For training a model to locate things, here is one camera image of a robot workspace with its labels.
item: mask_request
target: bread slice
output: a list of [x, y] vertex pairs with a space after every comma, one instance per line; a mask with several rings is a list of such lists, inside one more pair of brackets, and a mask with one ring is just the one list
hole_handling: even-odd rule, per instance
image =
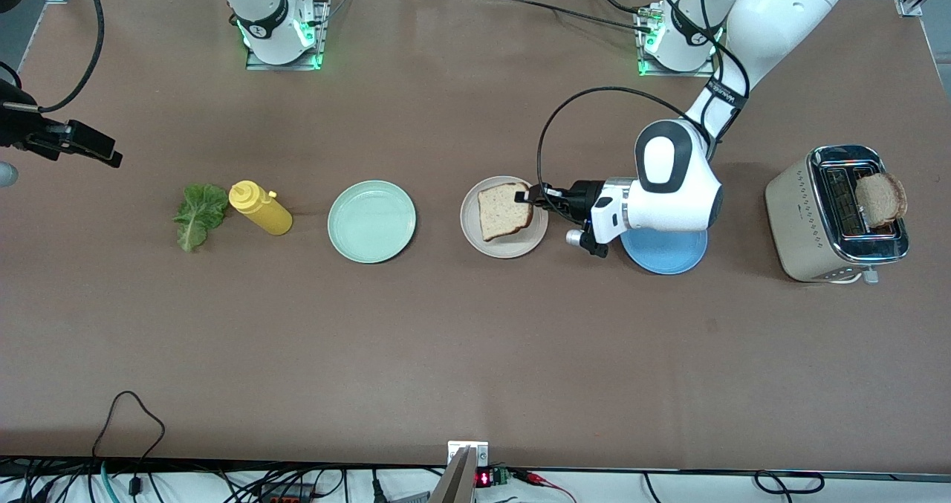
[[866, 222], [872, 228], [894, 222], [908, 211], [904, 186], [888, 172], [859, 179], [855, 185], [855, 201], [862, 206]]
[[532, 204], [516, 202], [516, 192], [527, 192], [525, 184], [502, 184], [478, 193], [478, 222], [482, 240], [510, 236], [532, 224]]

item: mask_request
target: lettuce leaf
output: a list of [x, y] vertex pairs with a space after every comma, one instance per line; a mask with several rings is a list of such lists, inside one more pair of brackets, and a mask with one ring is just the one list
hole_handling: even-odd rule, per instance
[[184, 188], [184, 201], [172, 220], [179, 224], [179, 246], [190, 253], [204, 243], [208, 231], [218, 228], [228, 208], [228, 194], [221, 187], [195, 184]]

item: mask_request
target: blue plate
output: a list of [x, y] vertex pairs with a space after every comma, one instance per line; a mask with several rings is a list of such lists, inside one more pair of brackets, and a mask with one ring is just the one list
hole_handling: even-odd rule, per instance
[[658, 275], [679, 275], [700, 263], [707, 251], [707, 231], [658, 232], [639, 228], [621, 233], [628, 256]]

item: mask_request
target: mustard bottle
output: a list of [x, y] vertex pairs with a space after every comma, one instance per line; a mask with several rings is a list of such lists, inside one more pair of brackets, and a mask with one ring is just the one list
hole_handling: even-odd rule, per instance
[[291, 229], [294, 219], [275, 198], [278, 198], [276, 192], [265, 192], [252, 181], [239, 181], [228, 192], [228, 201], [236, 210], [272, 236], [280, 236]]

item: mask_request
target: brown tabletop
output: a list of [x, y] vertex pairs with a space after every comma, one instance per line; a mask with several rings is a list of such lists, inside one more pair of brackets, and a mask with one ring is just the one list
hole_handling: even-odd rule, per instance
[[[323, 70], [245, 72], [224, 0], [103, 2], [99, 68], [57, 116], [115, 137], [122, 168], [3, 152], [21, 177], [0, 190], [0, 453], [86, 455], [133, 389], [169, 426], [156, 455], [176, 458], [439, 463], [474, 438], [525, 465], [951, 473], [951, 113], [920, 22], [892, 2], [843, 1], [756, 88], [713, 162], [726, 201], [707, 255], [670, 277], [617, 242], [607, 259], [567, 246], [554, 216], [514, 260], [459, 229], [476, 182], [533, 181], [570, 94], [692, 103], [703, 80], [639, 77], [629, 32], [504, 0], [353, 0]], [[91, 1], [49, 7], [28, 92], [67, 93], [94, 34]], [[668, 116], [578, 100], [546, 179], [634, 175], [636, 134]], [[765, 185], [843, 142], [903, 179], [911, 253], [875, 287], [795, 283]], [[278, 191], [291, 232], [232, 214], [181, 252], [181, 189], [245, 178]], [[412, 196], [418, 228], [367, 266], [326, 222], [370, 178]], [[103, 452], [139, 455], [150, 423], [123, 402]]]

